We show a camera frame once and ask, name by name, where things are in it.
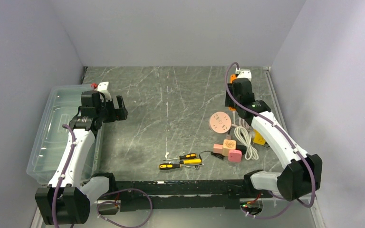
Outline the yellow cube socket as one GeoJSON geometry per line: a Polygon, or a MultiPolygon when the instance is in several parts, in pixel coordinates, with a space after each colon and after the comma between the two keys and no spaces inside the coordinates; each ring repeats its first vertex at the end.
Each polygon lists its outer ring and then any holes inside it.
{"type": "Polygon", "coordinates": [[[254,144],[261,145],[261,146],[264,146],[264,147],[269,146],[267,144],[266,140],[263,138],[263,136],[259,132],[257,132],[256,130],[253,130],[252,142],[254,144]]]}

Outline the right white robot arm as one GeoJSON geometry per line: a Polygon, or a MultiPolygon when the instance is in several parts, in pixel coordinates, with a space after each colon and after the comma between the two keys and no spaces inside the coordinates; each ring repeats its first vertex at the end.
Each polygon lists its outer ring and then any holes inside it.
{"type": "Polygon", "coordinates": [[[248,173],[243,192],[255,197],[261,190],[279,193],[285,200],[293,201],[305,195],[315,196],[320,188],[322,159],[301,148],[279,124],[271,108],[256,100],[252,83],[247,78],[237,78],[226,84],[226,93],[239,117],[256,130],[277,156],[283,171],[257,170],[248,173]]]}

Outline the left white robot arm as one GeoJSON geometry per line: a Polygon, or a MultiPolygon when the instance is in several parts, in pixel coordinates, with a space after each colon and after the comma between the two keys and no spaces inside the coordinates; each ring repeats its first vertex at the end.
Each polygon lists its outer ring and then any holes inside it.
{"type": "Polygon", "coordinates": [[[82,171],[87,155],[104,123],[126,120],[128,111],[121,95],[118,107],[109,92],[90,90],[81,94],[77,114],[62,127],[68,130],[67,144],[59,166],[46,187],[40,187],[35,200],[43,221],[60,225],[86,223],[91,205],[101,196],[112,199],[118,187],[112,173],[94,174],[86,184],[82,171]]]}

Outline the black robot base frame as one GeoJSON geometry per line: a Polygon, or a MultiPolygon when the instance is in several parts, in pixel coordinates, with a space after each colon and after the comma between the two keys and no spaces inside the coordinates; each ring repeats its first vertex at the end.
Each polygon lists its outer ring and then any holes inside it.
{"type": "Polygon", "coordinates": [[[246,201],[271,199],[255,189],[248,177],[238,180],[113,180],[99,200],[117,200],[122,212],[141,209],[239,209],[246,201]]]}

